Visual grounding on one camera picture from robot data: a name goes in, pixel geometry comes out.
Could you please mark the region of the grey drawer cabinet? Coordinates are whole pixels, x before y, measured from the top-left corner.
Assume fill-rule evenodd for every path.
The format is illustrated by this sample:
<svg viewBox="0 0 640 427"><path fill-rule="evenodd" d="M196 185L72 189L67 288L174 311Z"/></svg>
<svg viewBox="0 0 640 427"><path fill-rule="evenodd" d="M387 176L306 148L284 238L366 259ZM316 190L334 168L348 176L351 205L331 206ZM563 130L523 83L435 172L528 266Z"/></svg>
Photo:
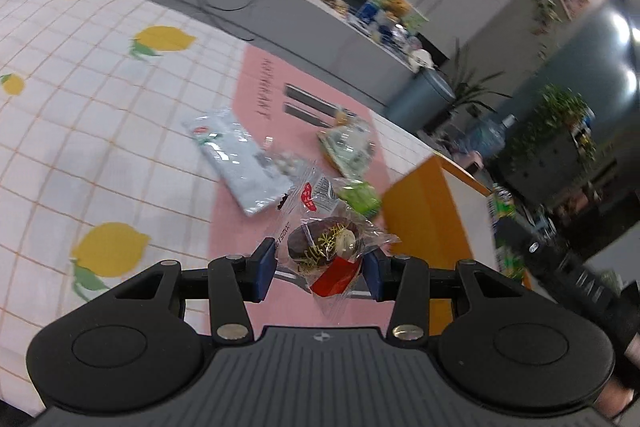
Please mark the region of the grey drawer cabinet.
<svg viewBox="0 0 640 427"><path fill-rule="evenodd" d="M523 202L548 205L594 156L596 143L586 129L558 129L544 140L536 133L514 133L497 157L496 177Z"/></svg>

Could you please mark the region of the blue grey trash bin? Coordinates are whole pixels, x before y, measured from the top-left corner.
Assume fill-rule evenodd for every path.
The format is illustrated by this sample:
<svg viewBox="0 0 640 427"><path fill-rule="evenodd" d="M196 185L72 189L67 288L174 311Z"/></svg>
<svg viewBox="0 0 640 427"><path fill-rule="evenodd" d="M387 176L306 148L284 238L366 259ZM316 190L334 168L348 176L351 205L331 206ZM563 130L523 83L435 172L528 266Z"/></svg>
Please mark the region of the blue grey trash bin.
<svg viewBox="0 0 640 427"><path fill-rule="evenodd" d="M386 106L384 117L408 132L429 124L454 101L454 91L434 69L422 69Z"/></svg>

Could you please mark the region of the cabinet top ivy plant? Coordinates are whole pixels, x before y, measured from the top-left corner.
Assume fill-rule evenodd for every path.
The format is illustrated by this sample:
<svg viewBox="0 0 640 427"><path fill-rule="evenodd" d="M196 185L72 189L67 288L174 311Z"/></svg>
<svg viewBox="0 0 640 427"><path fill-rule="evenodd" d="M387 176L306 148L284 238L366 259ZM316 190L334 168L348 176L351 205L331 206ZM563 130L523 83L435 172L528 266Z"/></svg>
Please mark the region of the cabinet top ivy plant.
<svg viewBox="0 0 640 427"><path fill-rule="evenodd" d="M590 107L580 94L547 84L540 91L537 105L506 140L502 151L506 165L514 169L533 159L562 131L572 131L582 124L589 112Z"/></svg>

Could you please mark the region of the green calendar card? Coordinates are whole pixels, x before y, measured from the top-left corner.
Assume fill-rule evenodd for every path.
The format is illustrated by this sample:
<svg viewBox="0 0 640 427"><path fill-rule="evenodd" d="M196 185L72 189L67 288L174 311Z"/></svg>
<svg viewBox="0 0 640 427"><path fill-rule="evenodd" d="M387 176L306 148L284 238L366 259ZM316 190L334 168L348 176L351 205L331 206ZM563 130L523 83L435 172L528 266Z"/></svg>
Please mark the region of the green calendar card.
<svg viewBox="0 0 640 427"><path fill-rule="evenodd" d="M357 10L356 19L368 26L400 25L410 36L415 36L427 23L427 18L408 0L367 0Z"/></svg>

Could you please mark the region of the lemon pattern tablecloth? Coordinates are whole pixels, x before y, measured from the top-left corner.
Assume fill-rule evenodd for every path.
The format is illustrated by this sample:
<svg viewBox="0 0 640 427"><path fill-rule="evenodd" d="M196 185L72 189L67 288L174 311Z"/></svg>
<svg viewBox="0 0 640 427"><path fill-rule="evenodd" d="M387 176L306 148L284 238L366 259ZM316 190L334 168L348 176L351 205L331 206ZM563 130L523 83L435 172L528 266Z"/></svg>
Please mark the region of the lemon pattern tablecloth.
<svg viewBox="0 0 640 427"><path fill-rule="evenodd" d="M184 127L239 103L248 45L149 0L1 0L1 396L41 410L41 327L163 259L250 251Z"/></svg>

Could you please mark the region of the orange cardboard box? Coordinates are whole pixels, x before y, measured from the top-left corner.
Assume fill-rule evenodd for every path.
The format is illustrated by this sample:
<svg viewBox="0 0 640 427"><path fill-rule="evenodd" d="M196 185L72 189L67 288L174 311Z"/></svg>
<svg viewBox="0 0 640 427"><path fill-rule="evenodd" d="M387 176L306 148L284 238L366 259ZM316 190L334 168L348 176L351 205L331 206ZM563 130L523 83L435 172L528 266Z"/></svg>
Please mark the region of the orange cardboard box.
<svg viewBox="0 0 640 427"><path fill-rule="evenodd" d="M382 195L386 230L400 239L392 253L434 269L473 259L498 271L493 202L491 189L454 162L428 156Z"/></svg>

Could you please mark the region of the white wet wipes packet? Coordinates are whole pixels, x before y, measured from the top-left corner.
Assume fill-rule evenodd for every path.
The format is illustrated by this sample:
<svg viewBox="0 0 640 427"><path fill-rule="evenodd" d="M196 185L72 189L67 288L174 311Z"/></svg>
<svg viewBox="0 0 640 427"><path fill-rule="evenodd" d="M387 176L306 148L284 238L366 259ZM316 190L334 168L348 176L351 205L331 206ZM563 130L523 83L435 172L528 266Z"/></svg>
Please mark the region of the white wet wipes packet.
<svg viewBox="0 0 640 427"><path fill-rule="evenodd" d="M293 182L229 107L187 119L182 127L227 185L245 216L277 207L290 191Z"/></svg>

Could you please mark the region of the green sausage stick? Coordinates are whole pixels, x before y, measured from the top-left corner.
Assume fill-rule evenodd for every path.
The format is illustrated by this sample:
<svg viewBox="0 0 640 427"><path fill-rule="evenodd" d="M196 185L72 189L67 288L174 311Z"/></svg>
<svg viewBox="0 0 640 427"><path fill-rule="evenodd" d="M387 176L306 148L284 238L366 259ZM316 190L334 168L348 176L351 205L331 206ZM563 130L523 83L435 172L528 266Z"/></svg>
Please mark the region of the green sausage stick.
<svg viewBox="0 0 640 427"><path fill-rule="evenodd" d="M516 233L512 230L516 207L512 194L495 183L488 202L498 271L515 282L524 283L525 265L516 249Z"/></svg>

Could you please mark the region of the potted long leaf plant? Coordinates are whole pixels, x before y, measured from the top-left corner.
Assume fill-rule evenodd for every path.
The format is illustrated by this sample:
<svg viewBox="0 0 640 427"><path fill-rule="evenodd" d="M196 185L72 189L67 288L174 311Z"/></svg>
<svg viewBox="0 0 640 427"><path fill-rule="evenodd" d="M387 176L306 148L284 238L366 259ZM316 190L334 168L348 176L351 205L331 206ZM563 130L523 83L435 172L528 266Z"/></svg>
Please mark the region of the potted long leaf plant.
<svg viewBox="0 0 640 427"><path fill-rule="evenodd" d="M466 109L472 117L480 117L480 113L497 111L484 101L486 96L496 96L503 100L510 100L511 95L497 91L491 87L491 83L506 75L503 70L491 74L480 75L475 66L469 65L469 51L465 49L460 39L454 40L454 55L450 58L451 70L445 75L446 83L454 95L449 104L448 113L451 116L459 114Z"/></svg>

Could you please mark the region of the water jug with pump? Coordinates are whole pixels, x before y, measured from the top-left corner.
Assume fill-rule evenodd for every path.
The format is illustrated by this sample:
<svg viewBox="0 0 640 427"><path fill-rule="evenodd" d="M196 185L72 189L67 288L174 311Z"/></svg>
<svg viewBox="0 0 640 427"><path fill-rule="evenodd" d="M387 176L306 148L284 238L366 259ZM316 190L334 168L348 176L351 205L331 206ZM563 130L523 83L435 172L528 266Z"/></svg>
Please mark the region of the water jug with pump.
<svg viewBox="0 0 640 427"><path fill-rule="evenodd" d="M462 140L465 152L475 152L483 160L497 156L506 146L506 132L516 123L510 114L500 121L487 119L477 124Z"/></svg>

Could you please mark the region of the chocolate snack clear packet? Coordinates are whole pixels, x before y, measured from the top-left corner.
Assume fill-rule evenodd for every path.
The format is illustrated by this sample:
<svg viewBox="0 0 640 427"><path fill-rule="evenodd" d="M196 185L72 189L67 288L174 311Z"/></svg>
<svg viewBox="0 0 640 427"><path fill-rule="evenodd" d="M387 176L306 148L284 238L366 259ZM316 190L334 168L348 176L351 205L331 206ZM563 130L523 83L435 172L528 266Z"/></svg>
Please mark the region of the chocolate snack clear packet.
<svg viewBox="0 0 640 427"><path fill-rule="evenodd" d="M399 242L340 199L316 170L297 183L280 213L278 262L325 317L342 313L364 256Z"/></svg>

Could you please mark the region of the yogurt hawthorn ball bag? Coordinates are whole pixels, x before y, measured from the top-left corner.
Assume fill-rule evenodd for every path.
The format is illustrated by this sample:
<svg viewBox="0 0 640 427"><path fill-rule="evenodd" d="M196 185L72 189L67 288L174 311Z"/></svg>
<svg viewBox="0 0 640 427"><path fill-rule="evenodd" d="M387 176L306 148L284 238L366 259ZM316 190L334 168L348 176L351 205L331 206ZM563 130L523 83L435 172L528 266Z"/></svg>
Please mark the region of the yogurt hawthorn ball bag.
<svg viewBox="0 0 640 427"><path fill-rule="evenodd" d="M262 148L273 165L291 182L291 187L277 205L277 210L282 210L290 198L303 191L305 183L318 172L318 165L315 161L284 147L283 142L277 141L272 135L265 137Z"/></svg>

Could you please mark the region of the green label nut bag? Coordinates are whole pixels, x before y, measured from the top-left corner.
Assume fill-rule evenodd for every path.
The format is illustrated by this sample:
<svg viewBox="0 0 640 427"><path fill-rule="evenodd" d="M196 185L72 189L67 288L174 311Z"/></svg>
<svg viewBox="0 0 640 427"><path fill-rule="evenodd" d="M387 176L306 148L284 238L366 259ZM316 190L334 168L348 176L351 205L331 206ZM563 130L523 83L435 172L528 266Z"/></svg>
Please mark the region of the green label nut bag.
<svg viewBox="0 0 640 427"><path fill-rule="evenodd" d="M337 197L349 207L369 220L374 219L381 210L378 191L367 181L334 178L332 188Z"/></svg>

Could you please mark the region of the teddy bear toy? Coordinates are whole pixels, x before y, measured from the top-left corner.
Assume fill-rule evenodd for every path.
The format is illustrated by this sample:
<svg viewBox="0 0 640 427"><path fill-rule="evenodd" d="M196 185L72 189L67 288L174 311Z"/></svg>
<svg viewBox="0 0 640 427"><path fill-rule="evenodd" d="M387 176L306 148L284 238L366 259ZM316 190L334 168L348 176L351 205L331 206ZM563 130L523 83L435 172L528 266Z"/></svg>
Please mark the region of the teddy bear toy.
<svg viewBox="0 0 640 427"><path fill-rule="evenodd" d="M410 4L406 0L383 0L381 9L393 17L403 18L410 11Z"/></svg>

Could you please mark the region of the clear mixed snack bag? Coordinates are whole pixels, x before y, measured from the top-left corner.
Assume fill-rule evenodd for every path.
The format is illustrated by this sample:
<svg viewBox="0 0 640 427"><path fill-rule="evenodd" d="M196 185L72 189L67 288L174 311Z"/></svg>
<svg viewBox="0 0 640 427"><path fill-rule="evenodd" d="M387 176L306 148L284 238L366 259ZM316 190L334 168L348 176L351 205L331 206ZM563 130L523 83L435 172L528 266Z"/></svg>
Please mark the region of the clear mixed snack bag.
<svg viewBox="0 0 640 427"><path fill-rule="evenodd" d="M371 165L375 146L370 124L339 107L334 123L317 134L326 161L343 177L362 180Z"/></svg>

